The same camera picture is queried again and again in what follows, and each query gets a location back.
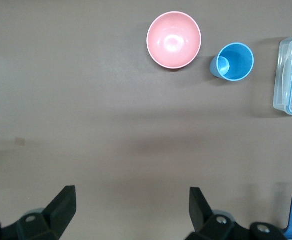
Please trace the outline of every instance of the gray table surface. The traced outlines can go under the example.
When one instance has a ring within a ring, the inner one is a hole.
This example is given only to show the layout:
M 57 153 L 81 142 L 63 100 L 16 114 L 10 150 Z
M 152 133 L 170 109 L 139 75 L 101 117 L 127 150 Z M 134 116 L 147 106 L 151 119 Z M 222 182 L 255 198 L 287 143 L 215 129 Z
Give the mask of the gray table surface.
M 150 58 L 148 27 L 189 14 L 202 34 L 178 71 Z M 292 117 L 272 108 L 292 0 L 0 0 L 0 221 L 75 185 L 62 239 L 183 240 L 189 187 L 243 227 L 285 227 Z M 210 75 L 226 44 L 255 56 L 240 82 Z

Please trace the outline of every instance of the clear plastic container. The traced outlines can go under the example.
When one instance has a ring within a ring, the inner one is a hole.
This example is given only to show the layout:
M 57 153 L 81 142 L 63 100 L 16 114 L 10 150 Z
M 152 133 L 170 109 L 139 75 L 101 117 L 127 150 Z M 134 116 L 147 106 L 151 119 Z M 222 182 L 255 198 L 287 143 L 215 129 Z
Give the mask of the clear plastic container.
M 273 107 L 292 115 L 292 37 L 279 45 Z

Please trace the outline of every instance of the bowl rim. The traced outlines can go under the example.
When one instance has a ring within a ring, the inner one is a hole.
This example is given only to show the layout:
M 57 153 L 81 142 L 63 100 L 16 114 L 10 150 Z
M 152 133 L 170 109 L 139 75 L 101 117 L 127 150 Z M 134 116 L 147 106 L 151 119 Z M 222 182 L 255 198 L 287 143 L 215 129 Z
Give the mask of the bowl rim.
M 155 23 L 158 19 L 162 18 L 163 16 L 165 16 L 165 15 L 170 15 L 170 14 L 181 14 L 181 15 L 186 16 L 187 18 L 189 18 L 189 19 L 195 24 L 195 26 L 196 26 L 196 28 L 197 28 L 197 30 L 198 30 L 198 33 L 199 33 L 199 45 L 198 45 L 198 49 L 197 49 L 197 52 L 196 52 L 196 54 L 194 55 L 194 57 L 193 57 L 190 61 L 188 61 L 186 64 L 181 65 L 181 66 L 175 66 L 175 67 L 166 66 L 166 65 L 164 65 L 164 64 L 159 63 L 159 62 L 158 62 L 158 61 L 152 56 L 152 54 L 151 54 L 151 52 L 150 52 L 150 50 L 149 50 L 149 45 L 148 45 L 149 32 L 150 32 L 152 26 L 154 25 L 154 23 Z M 147 32 L 146 45 L 147 45 L 147 50 L 148 50 L 148 53 L 149 53 L 150 57 L 152 58 L 153 61 L 156 62 L 156 64 L 158 64 L 158 65 L 160 65 L 160 66 L 162 66 L 162 67 L 164 67 L 164 68 L 167 68 L 167 69 L 180 69 L 180 68 L 183 68 L 183 67 L 185 67 L 186 65 L 190 64 L 190 63 L 196 58 L 196 56 L 198 55 L 198 52 L 199 52 L 199 49 L 200 49 L 200 46 L 201 46 L 201 32 L 200 32 L 200 29 L 199 29 L 198 24 L 196 23 L 196 21 L 195 21 L 192 17 L 190 17 L 188 14 L 186 14 L 186 13 L 184 13 L 184 12 L 181 12 L 181 11 L 168 11 L 168 12 L 165 12 L 165 13 L 161 14 L 160 16 L 158 16 L 158 17 L 157 17 L 157 18 L 151 23 L 151 25 L 150 25 L 150 27 L 149 27 L 149 29 L 148 29 L 148 32 Z

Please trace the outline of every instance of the pink bowl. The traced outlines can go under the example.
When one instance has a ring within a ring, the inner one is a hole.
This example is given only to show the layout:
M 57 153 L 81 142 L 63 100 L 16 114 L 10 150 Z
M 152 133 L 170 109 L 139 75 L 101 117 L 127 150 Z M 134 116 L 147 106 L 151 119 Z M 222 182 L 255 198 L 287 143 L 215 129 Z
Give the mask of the pink bowl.
M 147 33 L 147 49 L 151 58 L 168 69 L 182 68 L 196 57 L 201 34 L 196 22 L 178 11 L 157 17 Z

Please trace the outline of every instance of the cup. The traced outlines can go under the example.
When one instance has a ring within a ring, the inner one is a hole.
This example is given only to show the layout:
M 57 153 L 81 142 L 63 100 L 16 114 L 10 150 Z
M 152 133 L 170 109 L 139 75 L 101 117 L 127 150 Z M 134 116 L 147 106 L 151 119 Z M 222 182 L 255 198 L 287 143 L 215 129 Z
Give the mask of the cup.
M 210 63 L 210 72 L 231 82 L 244 79 L 252 70 L 254 56 L 244 44 L 233 42 L 223 47 Z

